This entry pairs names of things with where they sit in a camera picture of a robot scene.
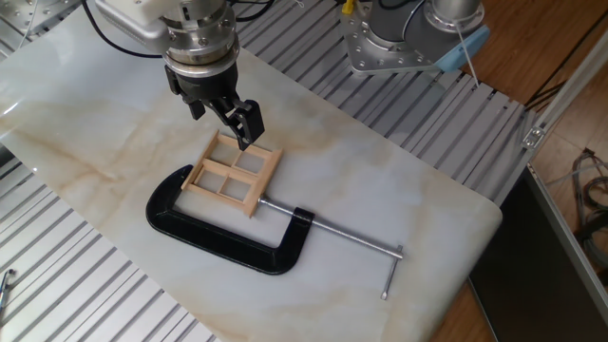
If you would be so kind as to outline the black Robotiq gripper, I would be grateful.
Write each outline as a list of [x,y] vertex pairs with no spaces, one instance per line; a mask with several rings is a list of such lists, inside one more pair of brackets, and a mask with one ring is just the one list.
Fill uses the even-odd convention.
[[260,106],[256,101],[242,101],[237,93],[238,67],[213,76],[193,78],[180,75],[164,66],[168,84],[175,95],[182,95],[191,116],[199,120],[209,107],[235,134],[238,148],[244,151],[265,131]]

